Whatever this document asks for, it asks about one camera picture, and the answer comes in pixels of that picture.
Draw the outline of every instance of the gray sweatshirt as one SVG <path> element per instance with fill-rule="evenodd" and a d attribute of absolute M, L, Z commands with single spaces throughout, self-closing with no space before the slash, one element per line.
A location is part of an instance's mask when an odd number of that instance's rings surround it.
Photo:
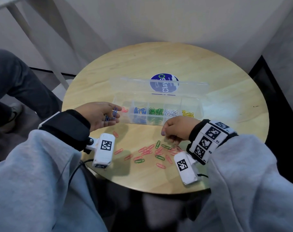
<path fill-rule="evenodd" d="M 107 231 L 82 170 L 81 153 L 43 130 L 0 163 L 0 232 Z M 211 195 L 191 231 L 293 232 L 293 184 L 255 136 L 240 135 L 213 152 Z"/>

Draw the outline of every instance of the black cable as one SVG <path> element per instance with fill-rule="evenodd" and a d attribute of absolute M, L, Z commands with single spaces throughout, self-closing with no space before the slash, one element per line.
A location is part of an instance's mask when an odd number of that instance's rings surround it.
<path fill-rule="evenodd" d="M 205 175 L 205 174 L 197 174 L 197 176 L 199 176 L 199 177 L 206 177 L 206 178 L 209 178 L 207 175 Z"/>
<path fill-rule="evenodd" d="M 93 161 L 93 160 L 94 160 L 94 159 L 85 160 L 85 161 L 83 161 L 82 163 L 80 163 L 80 164 L 78 165 L 78 167 L 73 171 L 73 173 L 72 173 L 72 175 L 71 175 L 71 177 L 70 177 L 70 179 L 69 179 L 68 188 L 69 188 L 69 186 L 70 186 L 70 183 L 71 183 L 72 178 L 73 178 L 74 174 L 76 173 L 76 171 L 78 171 L 78 169 L 79 169 L 82 165 L 84 165 L 85 163 L 90 162 L 90 161 Z"/>

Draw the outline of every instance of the white sneaker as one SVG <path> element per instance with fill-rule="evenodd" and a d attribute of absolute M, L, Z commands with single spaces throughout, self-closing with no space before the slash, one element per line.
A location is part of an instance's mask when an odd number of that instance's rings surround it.
<path fill-rule="evenodd" d="M 11 110 L 12 110 L 12 114 L 11 117 L 9 119 L 9 121 L 0 127 L 1 131 L 4 133 L 9 133 L 10 131 L 12 131 L 12 129 L 15 126 L 15 120 L 16 118 L 22 113 L 23 111 L 23 106 L 20 103 L 12 103 L 10 105 Z"/>

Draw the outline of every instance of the plastic organizer box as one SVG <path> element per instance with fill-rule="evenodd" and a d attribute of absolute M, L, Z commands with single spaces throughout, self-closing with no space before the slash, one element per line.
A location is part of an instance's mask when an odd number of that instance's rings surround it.
<path fill-rule="evenodd" d="M 112 78 L 110 84 L 113 103 L 123 107 L 120 122 L 159 126 L 178 115 L 202 119 L 199 98 L 209 89 L 208 83 L 195 81 Z"/>

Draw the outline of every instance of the circular sticker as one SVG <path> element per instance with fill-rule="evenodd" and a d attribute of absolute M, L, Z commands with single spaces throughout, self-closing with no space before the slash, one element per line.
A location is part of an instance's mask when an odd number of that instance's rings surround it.
<path fill-rule="evenodd" d="M 153 76 L 151 80 L 162 80 L 165 82 L 150 82 L 151 88 L 156 92 L 172 93 L 179 87 L 179 83 L 171 83 L 166 81 L 179 81 L 176 76 L 168 73 L 161 73 Z"/>

